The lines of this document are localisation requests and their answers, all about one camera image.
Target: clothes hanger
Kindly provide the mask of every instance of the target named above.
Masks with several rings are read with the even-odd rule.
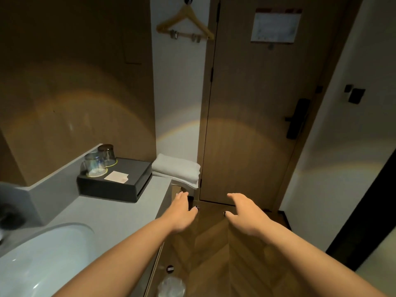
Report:
[[[204,34],[203,35],[188,34],[188,33],[177,32],[175,30],[169,30],[171,26],[181,22],[184,19],[189,19]],[[183,37],[191,38],[193,41],[195,41],[195,38],[197,38],[197,42],[199,42],[201,38],[205,38],[205,39],[215,38],[215,35],[196,17],[193,9],[188,4],[184,5],[175,16],[157,25],[156,29],[158,33],[170,34],[171,37],[174,39],[177,39],[178,36],[183,36]]]

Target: black wall hook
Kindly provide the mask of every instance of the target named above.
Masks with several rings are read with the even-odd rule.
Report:
[[[190,5],[192,3],[192,0],[184,0],[184,3],[186,3],[187,5]]]

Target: faucet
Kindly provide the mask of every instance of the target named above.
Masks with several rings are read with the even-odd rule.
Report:
[[[4,241],[5,230],[15,230],[25,224],[26,220],[11,204],[0,204],[0,245]]]

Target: stack of towels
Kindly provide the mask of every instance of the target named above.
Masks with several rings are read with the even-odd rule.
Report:
[[[154,176],[170,177],[172,184],[184,188],[198,189],[198,179],[201,166],[181,158],[159,154],[151,165]]]

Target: hand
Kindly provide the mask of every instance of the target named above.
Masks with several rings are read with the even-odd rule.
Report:
[[[165,211],[161,219],[168,221],[172,232],[185,230],[194,221],[198,208],[194,206],[189,211],[188,192],[180,192],[172,201],[171,206]]]
[[[226,211],[225,216],[241,232],[261,237],[262,231],[272,226],[273,221],[248,197],[239,193],[227,196],[234,201],[237,214]]]

